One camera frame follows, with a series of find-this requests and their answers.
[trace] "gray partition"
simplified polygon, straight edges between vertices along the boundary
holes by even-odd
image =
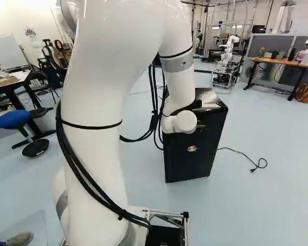
[[[288,53],[293,39],[294,36],[290,35],[254,35],[247,56],[257,57],[262,47],[266,52],[278,50]]]
[[[296,52],[301,50],[306,50],[308,47],[305,45],[308,36],[298,36],[294,42],[293,48],[296,49]],[[296,67],[285,66],[282,76],[279,80],[281,84],[294,86],[300,76],[300,69]],[[306,71],[302,83],[308,85],[308,70]]]

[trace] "black box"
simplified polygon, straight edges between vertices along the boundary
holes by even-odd
[[[228,107],[211,88],[196,88],[202,107],[193,109],[198,127],[192,134],[163,133],[165,182],[208,177],[215,160]]]

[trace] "brown bag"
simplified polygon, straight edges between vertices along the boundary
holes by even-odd
[[[304,104],[308,104],[308,86],[303,83],[296,91],[296,99]]]

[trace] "wooden desk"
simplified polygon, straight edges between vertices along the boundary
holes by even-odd
[[[299,69],[301,69],[301,74],[300,74],[300,76],[297,80],[296,85],[294,86],[294,89],[293,89],[291,95],[287,99],[288,101],[291,101],[295,97],[296,91],[297,91],[297,89],[298,89],[298,87],[301,83],[301,80],[302,80],[304,74],[306,73],[306,71],[308,69],[308,64],[301,64],[296,60],[288,61],[287,59],[279,60],[279,59],[258,58],[258,57],[251,58],[250,60],[254,62],[254,65],[252,67],[251,74],[250,74],[250,77],[248,79],[248,83],[247,83],[246,87],[244,87],[244,89],[243,89],[244,91],[247,90],[248,88],[251,88],[254,85],[254,84],[252,84],[252,80],[253,80],[253,77],[254,77],[256,67],[259,63],[279,64],[279,65],[298,67]]]

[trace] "pink object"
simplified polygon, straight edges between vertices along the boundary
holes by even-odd
[[[304,56],[304,53],[305,53],[305,50],[301,50],[299,51],[296,56],[294,57],[294,60],[297,60],[297,61],[302,61],[302,58]]]

